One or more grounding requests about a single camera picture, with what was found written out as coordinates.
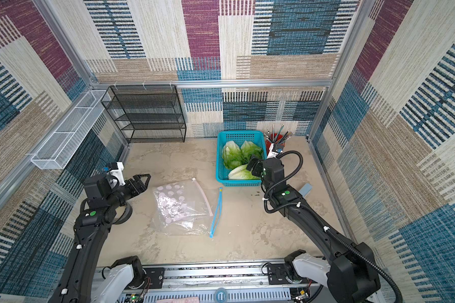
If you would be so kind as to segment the chinese cabbage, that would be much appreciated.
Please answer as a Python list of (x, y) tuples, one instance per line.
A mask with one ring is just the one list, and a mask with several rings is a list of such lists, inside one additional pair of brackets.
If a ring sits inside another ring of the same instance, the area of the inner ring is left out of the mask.
[(234, 141), (225, 144), (221, 156), (226, 169), (233, 170), (245, 164), (241, 148)]
[(252, 157), (260, 160), (264, 158), (263, 149), (260, 146), (254, 144), (252, 141), (244, 141), (240, 150), (244, 164), (248, 164)]

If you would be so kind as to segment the blue-zip clear bag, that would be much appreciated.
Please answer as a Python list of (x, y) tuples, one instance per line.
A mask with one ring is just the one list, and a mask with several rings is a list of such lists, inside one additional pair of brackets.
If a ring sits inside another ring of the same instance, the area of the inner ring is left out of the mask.
[(167, 236), (207, 236), (213, 238), (222, 215), (223, 188), (217, 190), (215, 207), (201, 193), (194, 201), (156, 192), (157, 210), (152, 227)]

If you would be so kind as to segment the pink-zip dotted bag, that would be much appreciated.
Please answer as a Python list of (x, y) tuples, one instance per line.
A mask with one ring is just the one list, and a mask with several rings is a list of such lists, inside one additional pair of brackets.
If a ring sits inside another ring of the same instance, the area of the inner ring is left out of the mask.
[(196, 178), (159, 186), (151, 227), (168, 236), (205, 235), (213, 211)]

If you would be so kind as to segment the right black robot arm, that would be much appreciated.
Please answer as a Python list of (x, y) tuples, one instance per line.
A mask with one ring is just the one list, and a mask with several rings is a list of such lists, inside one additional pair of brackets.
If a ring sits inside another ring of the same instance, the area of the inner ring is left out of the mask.
[(395, 281), (375, 262), (374, 252), (365, 243), (356, 244), (324, 220), (299, 191), (287, 182), (302, 168), (303, 156), (286, 151), (260, 160), (252, 157), (247, 169), (261, 180), (266, 213), (279, 212), (299, 227), (319, 248), (323, 258), (307, 252), (295, 256), (291, 266), (301, 278), (327, 288), (336, 302), (366, 302), (385, 280), (402, 302), (403, 295)]

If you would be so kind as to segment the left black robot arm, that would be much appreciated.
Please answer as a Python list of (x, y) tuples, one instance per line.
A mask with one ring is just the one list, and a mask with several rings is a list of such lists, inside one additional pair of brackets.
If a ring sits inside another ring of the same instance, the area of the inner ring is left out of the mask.
[(126, 222), (125, 218), (115, 220), (116, 209), (145, 192), (151, 175), (137, 174), (124, 185), (112, 187), (109, 182), (113, 179), (115, 176), (102, 173), (85, 180), (87, 198), (81, 203), (73, 227), (73, 247), (49, 302), (91, 301), (92, 283), (104, 242), (114, 224)]

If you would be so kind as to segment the teal plastic basket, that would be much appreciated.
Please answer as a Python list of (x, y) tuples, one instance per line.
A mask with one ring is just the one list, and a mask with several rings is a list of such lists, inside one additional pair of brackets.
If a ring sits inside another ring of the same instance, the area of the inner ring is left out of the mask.
[(217, 136), (217, 161), (216, 161), (216, 179), (224, 187), (244, 187), (244, 186), (260, 186), (261, 180), (230, 180), (228, 175), (231, 172), (224, 166), (222, 159), (222, 149), (229, 141), (234, 141), (241, 146), (244, 141), (251, 141), (263, 149), (264, 158), (267, 156), (265, 148), (265, 136), (261, 131), (255, 130), (234, 130), (221, 131)]

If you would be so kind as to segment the red pen cup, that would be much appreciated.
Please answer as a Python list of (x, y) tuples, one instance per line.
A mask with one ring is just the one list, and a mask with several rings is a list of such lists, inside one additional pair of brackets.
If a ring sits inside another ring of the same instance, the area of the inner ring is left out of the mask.
[(265, 148), (266, 148), (266, 151), (268, 149), (268, 144), (269, 143), (284, 143), (285, 145), (285, 142), (284, 142), (284, 135), (281, 135), (281, 134), (270, 134), (270, 135), (267, 135), (265, 137)]

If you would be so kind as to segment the grey tape roll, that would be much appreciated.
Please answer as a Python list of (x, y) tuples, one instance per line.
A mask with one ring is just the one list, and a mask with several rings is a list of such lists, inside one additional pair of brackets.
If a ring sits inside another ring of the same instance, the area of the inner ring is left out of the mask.
[(132, 216), (132, 214), (133, 214), (133, 207), (131, 206), (131, 204), (126, 203), (123, 214), (121, 215), (120, 218), (116, 219), (112, 224), (121, 225), (121, 224), (125, 223), (126, 221), (128, 221), (129, 218)]

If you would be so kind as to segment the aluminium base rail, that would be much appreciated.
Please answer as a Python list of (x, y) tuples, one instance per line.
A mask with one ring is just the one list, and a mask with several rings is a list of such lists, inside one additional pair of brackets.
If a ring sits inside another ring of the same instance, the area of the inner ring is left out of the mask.
[(380, 289), (383, 271), (372, 261), (340, 255), (329, 262), (297, 251), (284, 263), (219, 263), (143, 268), (136, 256), (121, 260), (93, 290), (96, 268), (92, 261), (71, 260), (50, 302), (116, 302), (126, 288), (168, 286), (201, 287), (267, 280), (271, 285), (299, 286), (315, 282), (327, 288), (337, 302), (362, 302)]

